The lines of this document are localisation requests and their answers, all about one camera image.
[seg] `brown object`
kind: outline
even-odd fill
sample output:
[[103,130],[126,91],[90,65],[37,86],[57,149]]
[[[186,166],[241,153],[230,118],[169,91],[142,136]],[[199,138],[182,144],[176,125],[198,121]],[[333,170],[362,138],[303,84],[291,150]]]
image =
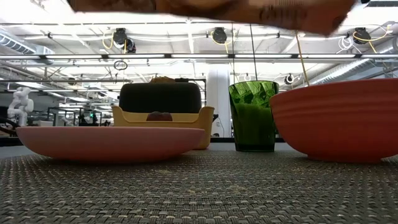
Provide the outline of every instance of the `brown object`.
[[398,154],[398,78],[313,85],[271,98],[286,143],[311,159],[380,162]]
[[169,77],[156,77],[153,78],[149,83],[175,83],[175,80]]
[[75,11],[167,13],[330,35],[355,0],[68,0]]
[[147,121],[173,121],[170,113],[152,112],[148,114]]

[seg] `pink plate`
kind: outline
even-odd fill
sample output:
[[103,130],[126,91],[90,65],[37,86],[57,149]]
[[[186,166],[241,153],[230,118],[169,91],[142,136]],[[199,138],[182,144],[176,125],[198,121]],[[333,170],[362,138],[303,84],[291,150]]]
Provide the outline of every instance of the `pink plate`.
[[21,142],[43,156],[98,162],[160,161],[195,149],[205,135],[193,128],[21,127]]

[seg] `cardboard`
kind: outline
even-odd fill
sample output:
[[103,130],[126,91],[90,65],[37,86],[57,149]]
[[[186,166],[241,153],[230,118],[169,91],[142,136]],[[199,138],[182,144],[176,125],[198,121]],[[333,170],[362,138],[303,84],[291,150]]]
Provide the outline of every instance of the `cardboard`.
[[330,35],[355,0],[68,0],[83,12],[167,13]]

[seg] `white column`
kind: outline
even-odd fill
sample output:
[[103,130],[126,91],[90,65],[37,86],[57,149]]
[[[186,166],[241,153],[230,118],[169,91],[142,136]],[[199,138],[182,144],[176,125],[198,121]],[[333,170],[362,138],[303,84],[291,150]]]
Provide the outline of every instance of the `white column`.
[[219,118],[213,122],[211,135],[231,137],[231,107],[229,105],[229,66],[210,65],[207,76],[207,105],[215,108]]

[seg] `yellow cable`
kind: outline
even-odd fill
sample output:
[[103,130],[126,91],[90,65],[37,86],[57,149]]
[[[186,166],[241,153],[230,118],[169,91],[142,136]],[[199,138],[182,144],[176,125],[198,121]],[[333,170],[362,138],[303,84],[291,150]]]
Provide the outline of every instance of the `yellow cable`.
[[376,39],[367,40],[367,39],[358,38],[358,37],[355,36],[355,34],[356,34],[357,32],[354,32],[354,33],[353,33],[353,37],[354,37],[355,39],[358,39],[358,40],[367,41],[367,42],[372,42],[372,41],[381,40],[381,39],[385,38],[386,35],[388,34],[388,30],[389,30],[389,29],[390,29],[390,27],[387,27],[386,33],[385,33],[382,37],[379,37],[379,38],[376,38]]
[[296,30],[296,40],[297,40],[298,52],[300,54],[300,59],[301,59],[301,65],[303,67],[305,81],[307,82],[307,85],[310,86],[310,82],[309,82],[308,77],[307,77],[307,71],[305,70],[305,66],[304,66],[303,54],[301,53],[301,46],[300,46],[300,41],[299,41],[299,32],[297,30]]
[[369,41],[369,45],[370,45],[370,46],[371,46],[371,48],[373,49],[374,53],[375,53],[375,54],[377,54],[377,51],[376,51],[376,49],[374,48],[374,46],[373,46],[372,42],[370,42],[370,41]]
[[113,47],[113,34],[114,34],[114,33],[112,33],[111,46],[108,47],[108,46],[105,44],[105,33],[104,33],[104,38],[102,39],[102,44],[104,45],[104,48],[106,48],[106,49],[111,49],[111,48]]
[[124,54],[127,53],[127,39],[124,40]]

